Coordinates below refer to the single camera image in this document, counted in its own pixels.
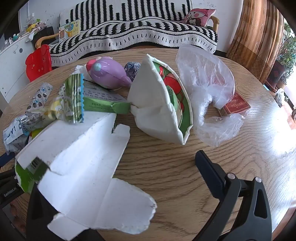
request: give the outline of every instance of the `plastic bag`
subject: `plastic bag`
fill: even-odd
[[[204,118],[211,102],[221,109],[232,100],[234,77],[229,68],[213,54],[192,45],[179,48],[176,63],[191,101],[193,128],[198,138],[217,147],[235,137],[244,123],[240,114]]]
[[[283,106],[283,102],[285,100],[284,90],[282,88],[279,88],[276,92],[276,95],[274,96],[274,100],[279,105],[279,107]]]

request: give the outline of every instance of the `cartoon pillow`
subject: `cartoon pillow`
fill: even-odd
[[[205,27],[216,9],[192,9],[184,18],[183,23],[191,24],[199,27]]]

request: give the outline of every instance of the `toy eye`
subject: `toy eye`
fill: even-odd
[[[100,71],[101,68],[102,68],[102,66],[101,66],[100,63],[95,63],[95,64],[94,64],[94,70],[95,70],[95,71]]]

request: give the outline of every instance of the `green plant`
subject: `green plant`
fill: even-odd
[[[280,47],[277,61],[279,61],[286,69],[282,76],[283,81],[286,83],[296,65],[296,38],[292,33],[291,27],[287,23],[285,23],[284,29],[288,32],[287,39]]]

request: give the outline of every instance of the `purple toy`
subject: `purple toy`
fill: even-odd
[[[110,57],[102,57],[99,60],[90,60],[87,65],[89,75],[98,85],[107,89],[119,89],[131,86],[131,79],[120,63]]]

